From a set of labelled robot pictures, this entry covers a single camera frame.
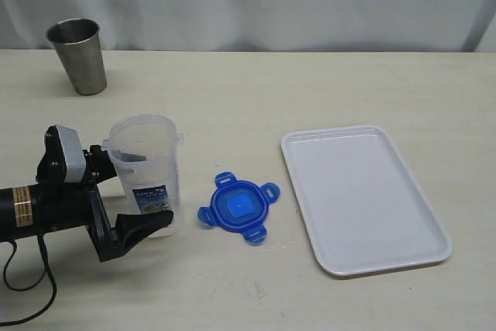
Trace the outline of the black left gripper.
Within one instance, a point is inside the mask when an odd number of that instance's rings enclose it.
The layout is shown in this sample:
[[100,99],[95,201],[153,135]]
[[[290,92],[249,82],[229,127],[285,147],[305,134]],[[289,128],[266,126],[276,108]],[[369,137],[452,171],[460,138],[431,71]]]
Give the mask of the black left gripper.
[[55,144],[55,125],[44,135],[44,155],[36,170],[38,216],[45,233],[84,226],[101,262],[126,255],[138,243],[173,219],[171,210],[143,215],[118,214],[115,227],[105,211],[98,184],[117,176],[106,150],[91,145],[85,150],[86,170],[77,184],[64,183],[64,166]]

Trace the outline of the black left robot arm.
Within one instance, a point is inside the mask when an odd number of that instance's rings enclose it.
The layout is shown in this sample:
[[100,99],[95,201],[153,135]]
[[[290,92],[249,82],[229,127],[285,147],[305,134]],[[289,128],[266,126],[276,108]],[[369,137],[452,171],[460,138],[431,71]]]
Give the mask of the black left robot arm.
[[19,240],[83,226],[101,262],[126,255],[142,240],[169,226],[172,211],[119,214],[109,222],[98,184],[116,177],[99,145],[83,149],[78,133],[60,125],[44,136],[45,153],[36,183],[1,191],[1,240]]

